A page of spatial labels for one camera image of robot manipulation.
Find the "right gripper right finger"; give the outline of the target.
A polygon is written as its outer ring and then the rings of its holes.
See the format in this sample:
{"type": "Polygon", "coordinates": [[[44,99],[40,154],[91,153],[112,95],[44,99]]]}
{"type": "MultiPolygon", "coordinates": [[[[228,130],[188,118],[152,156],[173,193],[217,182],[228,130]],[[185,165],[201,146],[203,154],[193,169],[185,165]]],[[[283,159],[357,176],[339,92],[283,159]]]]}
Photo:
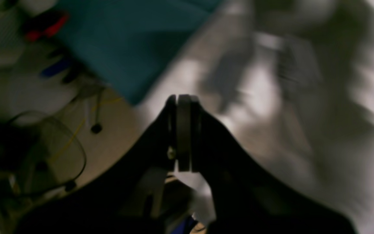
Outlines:
{"type": "Polygon", "coordinates": [[[184,170],[212,193],[210,234],[354,234],[342,214],[307,198],[259,166],[196,96],[184,96],[184,170]]]}

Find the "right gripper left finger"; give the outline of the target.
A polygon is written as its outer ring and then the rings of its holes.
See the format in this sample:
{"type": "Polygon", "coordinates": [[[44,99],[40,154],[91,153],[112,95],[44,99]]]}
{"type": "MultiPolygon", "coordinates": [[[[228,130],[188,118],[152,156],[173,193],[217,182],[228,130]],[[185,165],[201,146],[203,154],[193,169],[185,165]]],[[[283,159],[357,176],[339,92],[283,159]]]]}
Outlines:
{"type": "Polygon", "coordinates": [[[171,95],[132,148],[102,175],[27,213],[15,234],[170,234],[185,220],[185,186],[166,183],[176,168],[185,96],[171,95]]]}

